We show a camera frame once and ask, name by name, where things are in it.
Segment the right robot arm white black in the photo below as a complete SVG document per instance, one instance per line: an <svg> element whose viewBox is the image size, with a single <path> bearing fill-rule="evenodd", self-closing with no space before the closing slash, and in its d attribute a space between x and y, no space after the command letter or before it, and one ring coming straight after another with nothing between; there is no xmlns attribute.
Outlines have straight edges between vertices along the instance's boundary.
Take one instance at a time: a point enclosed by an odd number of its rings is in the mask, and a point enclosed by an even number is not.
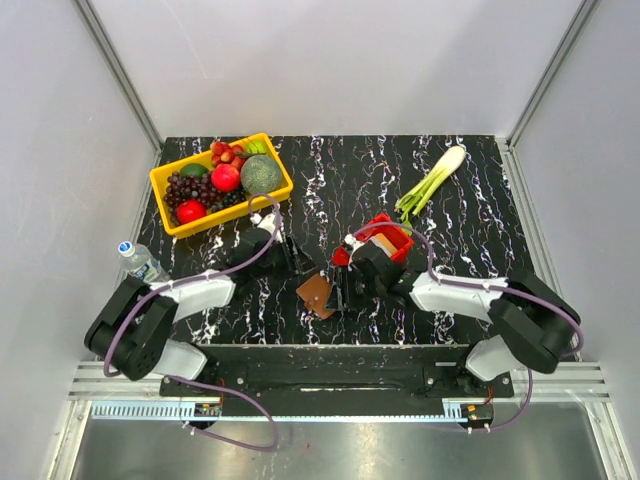
<svg viewBox="0 0 640 480"><path fill-rule="evenodd" d="M379 298L491 323L495 336L472 346L454 373L457 388L469 396L511 370L551 374L584 342L579 315L529 271L493 279L418 271L373 241L343 245L332 261L334 287L327 302L332 309L354 309Z"/></svg>

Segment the brown leather card holder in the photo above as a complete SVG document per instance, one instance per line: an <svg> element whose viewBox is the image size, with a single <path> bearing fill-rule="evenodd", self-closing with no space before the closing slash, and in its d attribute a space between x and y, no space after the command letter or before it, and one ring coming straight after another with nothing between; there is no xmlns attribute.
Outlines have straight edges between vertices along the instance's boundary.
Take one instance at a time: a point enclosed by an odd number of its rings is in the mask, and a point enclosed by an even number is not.
<svg viewBox="0 0 640 480"><path fill-rule="evenodd" d="M334 313L326 306L330 293L331 285L320 273L311 276L296 289L305 308L320 319L327 319Z"/></svg>

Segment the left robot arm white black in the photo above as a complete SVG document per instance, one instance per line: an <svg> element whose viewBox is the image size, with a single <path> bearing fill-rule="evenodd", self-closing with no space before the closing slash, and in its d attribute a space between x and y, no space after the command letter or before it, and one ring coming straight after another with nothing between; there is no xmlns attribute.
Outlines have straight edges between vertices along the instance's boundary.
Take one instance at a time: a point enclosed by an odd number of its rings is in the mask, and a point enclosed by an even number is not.
<svg viewBox="0 0 640 480"><path fill-rule="evenodd" d="M170 339L173 324L226 307L254 279L290 279L314 268L293 237L264 219L241 234L222 269L150 284L126 277L89 327L84 346L104 360L108 376L137 381L152 372L177 375L193 394L205 395L217 372L197 347Z"/></svg>

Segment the red plastic card box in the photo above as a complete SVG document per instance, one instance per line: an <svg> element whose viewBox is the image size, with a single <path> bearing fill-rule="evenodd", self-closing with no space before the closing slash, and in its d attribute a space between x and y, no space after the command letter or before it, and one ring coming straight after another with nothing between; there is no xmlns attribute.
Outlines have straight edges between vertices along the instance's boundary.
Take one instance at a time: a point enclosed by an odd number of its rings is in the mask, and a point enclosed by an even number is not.
<svg viewBox="0 0 640 480"><path fill-rule="evenodd" d="M366 229L355 235L348 234L331 257L333 266L346 267L351 254L367 242L379 247L393 262L403 263L414 245L414 240L400 227L394 225L386 213L380 213L366 224Z"/></svg>

